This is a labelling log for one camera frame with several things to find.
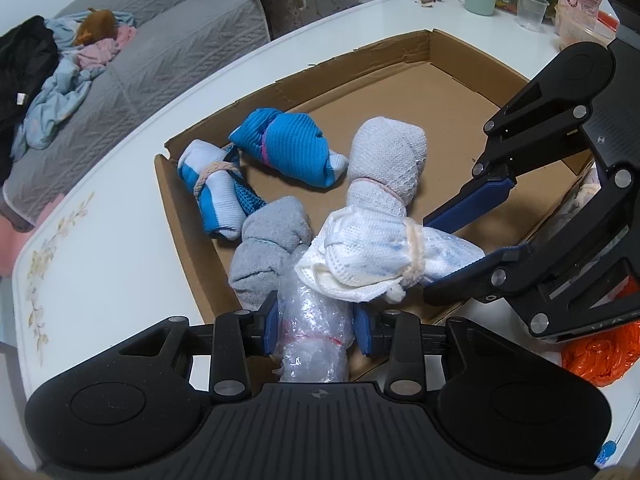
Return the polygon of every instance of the logo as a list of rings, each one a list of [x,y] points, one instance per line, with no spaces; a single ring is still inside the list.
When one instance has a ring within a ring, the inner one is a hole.
[[[322,399],[323,397],[330,395],[330,393],[326,390],[314,390],[311,392],[311,395],[313,395],[316,399]]]

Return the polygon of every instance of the blue sticker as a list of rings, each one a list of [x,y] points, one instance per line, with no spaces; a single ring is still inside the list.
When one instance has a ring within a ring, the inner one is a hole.
[[[596,466],[603,467],[609,458],[616,452],[616,443],[613,440],[608,440],[602,445],[598,458],[596,459]]]

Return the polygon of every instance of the cardboard box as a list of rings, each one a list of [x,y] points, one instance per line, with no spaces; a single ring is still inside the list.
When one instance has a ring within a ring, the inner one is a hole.
[[[249,113],[274,107],[309,113],[336,152],[349,156],[351,139],[367,119],[386,116],[421,126],[427,134],[426,168],[410,207],[416,221],[454,196],[469,180],[484,150],[484,123],[527,80],[482,51],[440,31],[419,31],[380,41],[291,75],[209,116],[170,139],[167,159],[156,156],[156,173],[178,256],[205,322],[240,308],[226,271],[235,243],[210,240],[193,196],[178,177],[176,162],[193,139],[219,146]],[[510,198],[458,235],[486,252],[519,243],[553,210],[574,184],[588,155],[556,162],[521,176]],[[294,195],[318,232],[327,215],[345,205],[347,183],[311,189],[254,160],[243,160],[249,184],[271,202]],[[401,308],[430,322],[442,313],[412,290]],[[352,377],[370,369],[359,352],[350,356]]]

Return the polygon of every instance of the clear plastic cup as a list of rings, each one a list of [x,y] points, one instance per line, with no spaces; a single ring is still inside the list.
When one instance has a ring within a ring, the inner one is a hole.
[[[538,32],[548,6],[546,0],[518,0],[516,22],[521,27]]]

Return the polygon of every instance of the blue towel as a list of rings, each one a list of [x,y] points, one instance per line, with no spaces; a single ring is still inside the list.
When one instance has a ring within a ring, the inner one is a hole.
[[[78,110],[89,93],[92,79],[103,71],[103,66],[80,70],[74,56],[63,56],[16,128],[12,158],[19,160],[28,148],[44,150],[49,146],[56,136],[57,126]]]
[[[180,156],[178,174],[189,192],[193,193],[200,173],[210,163],[223,160],[238,168],[238,149],[228,152],[197,139]],[[204,231],[209,236],[222,235],[228,240],[239,238],[247,216],[265,205],[266,202],[254,193],[239,172],[233,171],[221,170],[210,174],[198,197]]]
[[[53,41],[56,42],[59,52],[81,48],[73,46],[72,43],[76,38],[76,32],[78,31],[80,23],[82,23],[90,13],[90,10],[83,10],[82,12],[67,14],[59,18],[48,18],[44,20],[44,26],[53,31]],[[119,12],[116,10],[113,15],[116,17],[117,26],[134,24],[133,14],[130,12]]]
[[[309,115],[275,108],[252,112],[229,140],[263,164],[315,187],[332,186],[349,162],[329,149]]]

